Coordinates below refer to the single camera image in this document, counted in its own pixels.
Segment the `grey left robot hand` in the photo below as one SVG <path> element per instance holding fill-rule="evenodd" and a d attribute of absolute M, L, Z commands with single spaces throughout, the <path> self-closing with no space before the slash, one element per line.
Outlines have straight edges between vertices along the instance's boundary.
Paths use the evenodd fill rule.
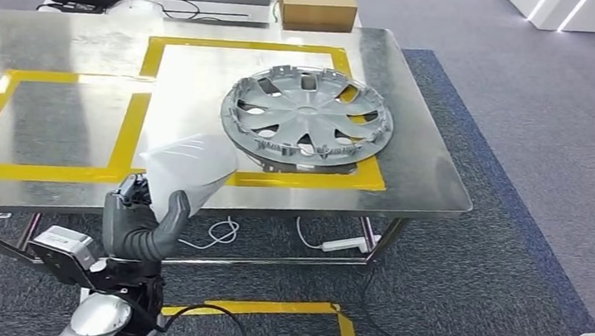
<path fill-rule="evenodd" d="M 172 192 L 162 221 L 150 207 L 149 181 L 130 174 L 105 195 L 102 241 L 107 254 L 118 259 L 160 262 L 178 247 L 191 207 L 184 190 Z"/>

